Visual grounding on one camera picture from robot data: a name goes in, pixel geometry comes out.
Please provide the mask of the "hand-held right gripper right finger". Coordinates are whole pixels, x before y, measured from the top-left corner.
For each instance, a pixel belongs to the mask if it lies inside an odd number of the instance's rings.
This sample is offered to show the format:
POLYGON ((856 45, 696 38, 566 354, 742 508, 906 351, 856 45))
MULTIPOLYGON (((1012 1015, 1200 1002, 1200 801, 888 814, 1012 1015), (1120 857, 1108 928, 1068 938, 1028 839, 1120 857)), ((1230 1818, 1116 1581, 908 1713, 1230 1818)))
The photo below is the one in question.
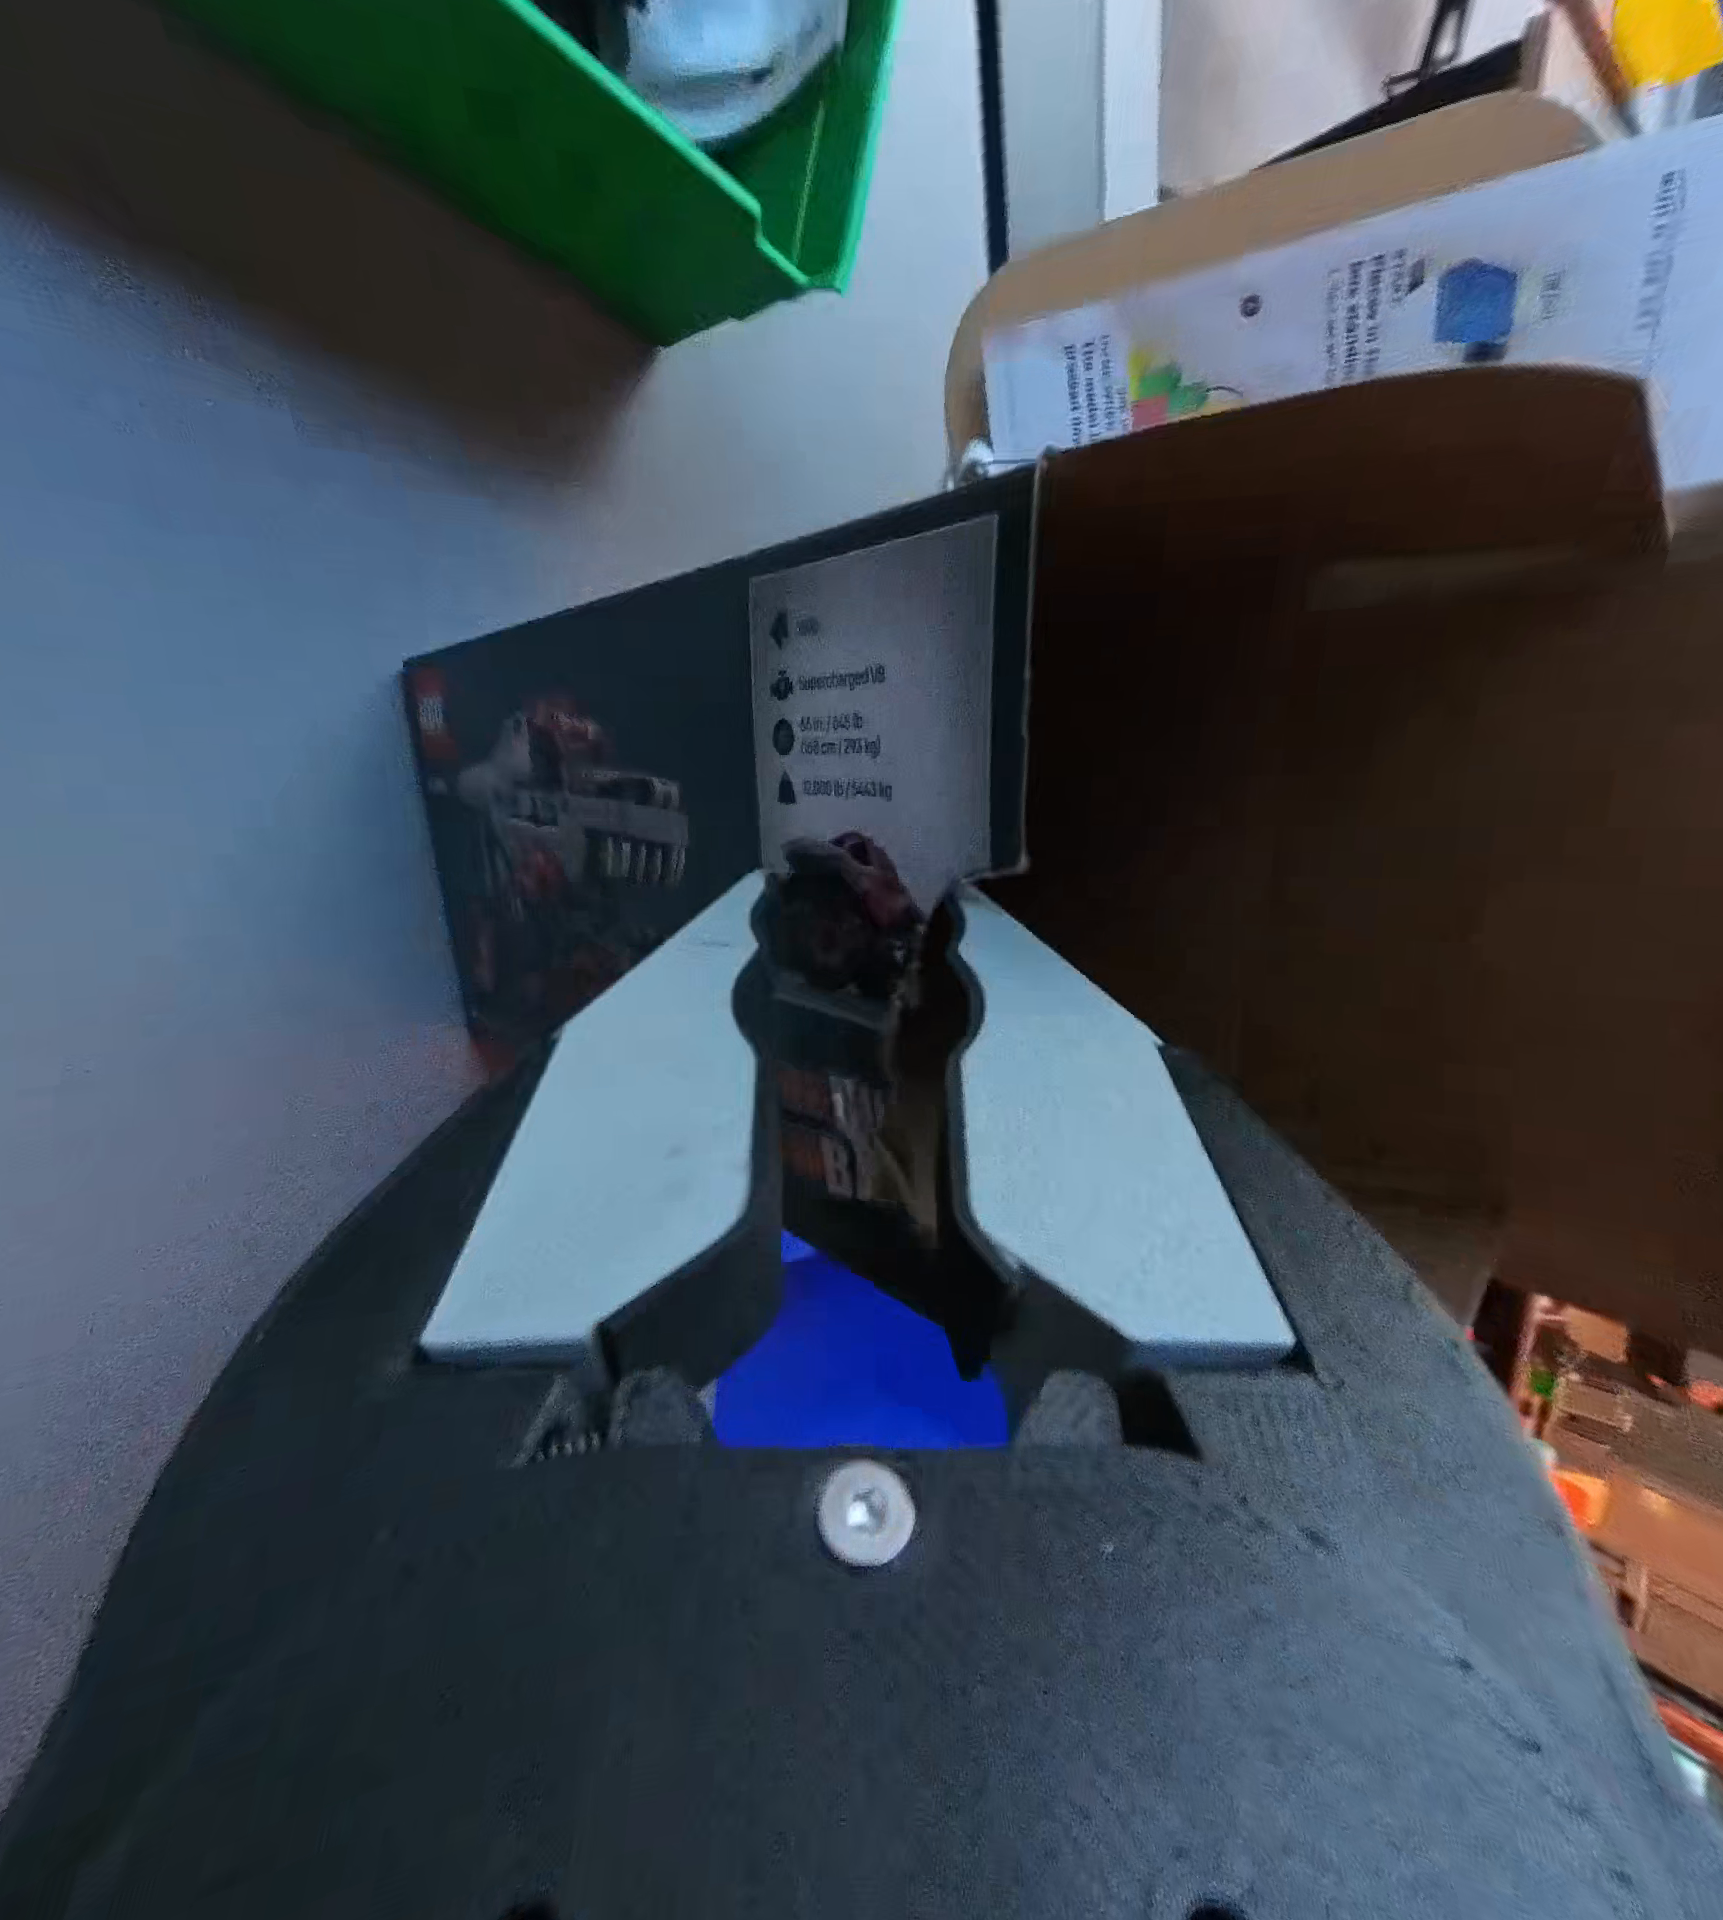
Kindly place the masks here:
POLYGON ((996 1378, 1280 1369, 1298 1334, 1162 1040, 980 888, 950 914, 948 1204, 996 1378))

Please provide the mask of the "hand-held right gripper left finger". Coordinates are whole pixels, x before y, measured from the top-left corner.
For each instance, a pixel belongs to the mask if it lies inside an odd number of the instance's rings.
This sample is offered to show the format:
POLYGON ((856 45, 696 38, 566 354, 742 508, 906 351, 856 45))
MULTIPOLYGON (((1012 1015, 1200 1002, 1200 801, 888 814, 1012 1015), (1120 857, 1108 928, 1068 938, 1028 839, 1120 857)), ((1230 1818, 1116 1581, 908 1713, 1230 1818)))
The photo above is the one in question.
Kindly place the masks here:
POLYGON ((560 1029, 422 1360, 704 1389, 774 1323, 776 1103, 736 1019, 764 884, 732 882, 560 1029))

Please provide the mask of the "blue plastic item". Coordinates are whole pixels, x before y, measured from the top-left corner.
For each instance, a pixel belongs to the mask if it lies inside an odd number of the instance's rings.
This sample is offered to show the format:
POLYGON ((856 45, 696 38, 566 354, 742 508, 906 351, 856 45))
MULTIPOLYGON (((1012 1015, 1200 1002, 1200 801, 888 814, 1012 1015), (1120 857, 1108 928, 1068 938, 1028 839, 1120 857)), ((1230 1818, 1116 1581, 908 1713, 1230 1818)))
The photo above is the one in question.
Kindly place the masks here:
POLYGON ((714 1384, 740 1451, 992 1451, 1010 1417, 990 1373, 962 1375, 942 1327, 792 1233, 774 1323, 714 1384))

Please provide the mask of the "brown cardboard box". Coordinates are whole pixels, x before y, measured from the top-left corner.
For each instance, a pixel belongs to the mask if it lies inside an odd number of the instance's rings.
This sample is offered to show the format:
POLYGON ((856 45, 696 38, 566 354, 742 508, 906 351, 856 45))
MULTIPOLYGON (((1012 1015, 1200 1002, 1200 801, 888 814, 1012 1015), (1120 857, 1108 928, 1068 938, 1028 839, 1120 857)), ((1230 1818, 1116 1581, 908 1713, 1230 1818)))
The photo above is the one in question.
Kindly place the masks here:
POLYGON ((1112 301, 1142 285, 1548 166, 1600 145, 1602 137, 1574 109, 1536 93, 1498 93, 1270 162, 1012 259, 970 301, 948 353, 948 468, 958 468, 988 430, 982 365, 992 330, 1112 301))

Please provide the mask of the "large green plastic bin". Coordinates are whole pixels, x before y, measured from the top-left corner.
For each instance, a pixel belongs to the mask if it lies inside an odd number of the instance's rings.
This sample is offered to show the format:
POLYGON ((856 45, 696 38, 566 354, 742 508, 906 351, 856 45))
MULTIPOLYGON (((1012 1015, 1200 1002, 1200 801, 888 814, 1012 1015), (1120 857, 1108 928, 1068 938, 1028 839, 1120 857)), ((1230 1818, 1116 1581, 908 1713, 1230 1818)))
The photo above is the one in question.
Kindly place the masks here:
POLYGON ((850 287, 898 4, 840 4, 838 46, 752 129, 714 145, 682 131, 548 4, 164 10, 658 349, 850 287))

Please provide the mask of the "black pole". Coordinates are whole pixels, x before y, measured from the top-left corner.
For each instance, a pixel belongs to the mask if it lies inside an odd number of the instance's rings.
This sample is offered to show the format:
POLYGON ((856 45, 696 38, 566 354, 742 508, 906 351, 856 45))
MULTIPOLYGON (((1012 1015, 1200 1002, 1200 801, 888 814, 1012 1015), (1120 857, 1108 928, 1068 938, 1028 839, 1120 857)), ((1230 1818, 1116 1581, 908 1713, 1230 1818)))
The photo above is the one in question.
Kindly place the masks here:
POLYGON ((972 12, 980 110, 986 264, 988 273, 994 277, 1010 262, 1014 243, 1002 4, 974 3, 972 12))

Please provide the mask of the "clear plastic bag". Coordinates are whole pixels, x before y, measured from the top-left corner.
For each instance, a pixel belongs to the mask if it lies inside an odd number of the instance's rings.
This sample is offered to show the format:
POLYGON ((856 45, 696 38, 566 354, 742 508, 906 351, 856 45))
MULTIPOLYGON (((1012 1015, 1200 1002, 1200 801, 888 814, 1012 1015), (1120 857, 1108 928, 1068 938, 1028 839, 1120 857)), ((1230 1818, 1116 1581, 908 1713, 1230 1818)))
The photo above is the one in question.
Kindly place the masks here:
POLYGON ((716 150, 768 122, 834 60, 846 3, 540 3, 586 52, 716 150))

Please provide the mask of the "yellow plastic bin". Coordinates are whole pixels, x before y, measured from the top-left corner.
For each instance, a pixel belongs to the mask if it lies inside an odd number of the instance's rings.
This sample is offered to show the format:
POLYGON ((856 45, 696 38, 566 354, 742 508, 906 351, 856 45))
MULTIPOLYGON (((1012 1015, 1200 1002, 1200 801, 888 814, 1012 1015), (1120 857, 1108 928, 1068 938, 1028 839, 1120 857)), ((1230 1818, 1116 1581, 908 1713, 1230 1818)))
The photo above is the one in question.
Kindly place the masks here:
POLYGON ((1614 3, 1610 49, 1630 91, 1688 84, 1723 64, 1723 4, 1614 3))

